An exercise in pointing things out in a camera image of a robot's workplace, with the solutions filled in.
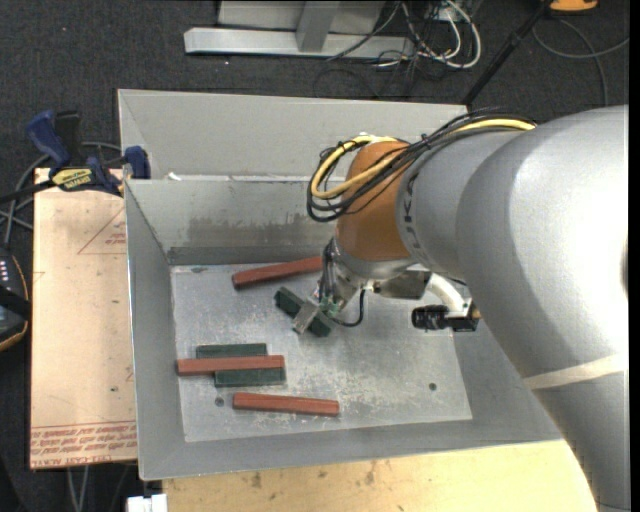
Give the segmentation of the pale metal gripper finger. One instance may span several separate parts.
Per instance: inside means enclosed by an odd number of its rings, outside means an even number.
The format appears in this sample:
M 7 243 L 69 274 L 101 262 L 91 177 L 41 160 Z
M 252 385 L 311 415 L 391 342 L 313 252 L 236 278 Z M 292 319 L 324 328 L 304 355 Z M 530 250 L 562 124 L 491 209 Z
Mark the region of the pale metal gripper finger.
M 292 323 L 294 330 L 307 330 L 315 318 L 315 304 L 306 301 L 300 307 Z
M 303 334 L 313 323 L 320 312 L 320 308 L 315 303 L 304 303 L 296 314 L 296 332 Z

